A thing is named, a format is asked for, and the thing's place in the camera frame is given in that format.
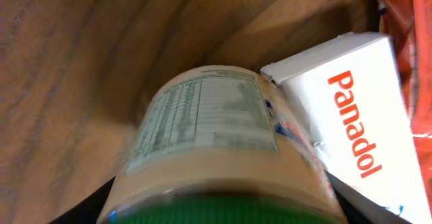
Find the white box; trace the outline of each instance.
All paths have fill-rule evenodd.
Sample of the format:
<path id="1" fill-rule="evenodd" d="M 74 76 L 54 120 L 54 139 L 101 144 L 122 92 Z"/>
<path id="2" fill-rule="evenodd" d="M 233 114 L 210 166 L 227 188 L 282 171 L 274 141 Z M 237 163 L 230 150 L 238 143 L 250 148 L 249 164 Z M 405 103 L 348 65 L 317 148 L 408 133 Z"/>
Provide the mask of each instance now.
<path id="1" fill-rule="evenodd" d="M 432 222 L 388 37 L 341 35 L 261 73 L 284 91 L 330 173 L 407 221 Z"/>

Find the wooden table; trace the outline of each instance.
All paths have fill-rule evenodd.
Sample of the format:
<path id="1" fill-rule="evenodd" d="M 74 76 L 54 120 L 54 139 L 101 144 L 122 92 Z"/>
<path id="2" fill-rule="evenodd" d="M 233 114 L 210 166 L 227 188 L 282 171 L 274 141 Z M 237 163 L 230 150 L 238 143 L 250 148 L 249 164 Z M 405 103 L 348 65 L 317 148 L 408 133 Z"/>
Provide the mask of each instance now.
<path id="1" fill-rule="evenodd" d="M 2 223 L 46 223 L 127 160 L 137 112 L 200 65 L 373 29 L 374 0 L 5 0 Z"/>

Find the green cap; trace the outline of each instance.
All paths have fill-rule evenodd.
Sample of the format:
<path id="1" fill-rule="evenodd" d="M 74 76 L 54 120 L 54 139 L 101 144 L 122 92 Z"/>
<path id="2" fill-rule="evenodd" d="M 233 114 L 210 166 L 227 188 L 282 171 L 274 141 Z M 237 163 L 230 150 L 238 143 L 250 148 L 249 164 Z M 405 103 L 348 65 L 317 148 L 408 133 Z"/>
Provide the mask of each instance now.
<path id="1" fill-rule="evenodd" d="M 255 196 L 173 198 L 169 203 L 155 204 L 120 219 L 111 216 L 110 223 L 125 224 L 241 224 L 241 223 L 339 223 L 310 210 L 286 208 Z"/>

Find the tabletop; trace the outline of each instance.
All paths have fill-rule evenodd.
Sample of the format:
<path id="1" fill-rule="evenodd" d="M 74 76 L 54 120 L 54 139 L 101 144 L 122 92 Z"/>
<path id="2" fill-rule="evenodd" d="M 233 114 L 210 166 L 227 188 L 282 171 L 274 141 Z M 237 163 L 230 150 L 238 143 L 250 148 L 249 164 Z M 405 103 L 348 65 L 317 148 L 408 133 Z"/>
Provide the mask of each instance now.
<path id="1" fill-rule="evenodd" d="M 115 176 L 137 115 L 180 72 L 257 72 L 374 29 L 375 2 L 4 0 L 2 223 L 46 223 Z"/>

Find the wood grain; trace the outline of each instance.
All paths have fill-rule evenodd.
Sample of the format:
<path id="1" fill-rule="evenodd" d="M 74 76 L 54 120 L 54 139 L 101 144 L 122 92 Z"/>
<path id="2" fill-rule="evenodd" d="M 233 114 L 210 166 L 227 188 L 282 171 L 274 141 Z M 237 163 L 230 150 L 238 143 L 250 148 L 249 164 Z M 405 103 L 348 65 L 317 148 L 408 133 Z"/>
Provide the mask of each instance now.
<path id="1" fill-rule="evenodd" d="M 2 223 L 46 223 L 111 179 L 166 81 L 257 71 L 373 29 L 373 0 L 4 0 Z"/>

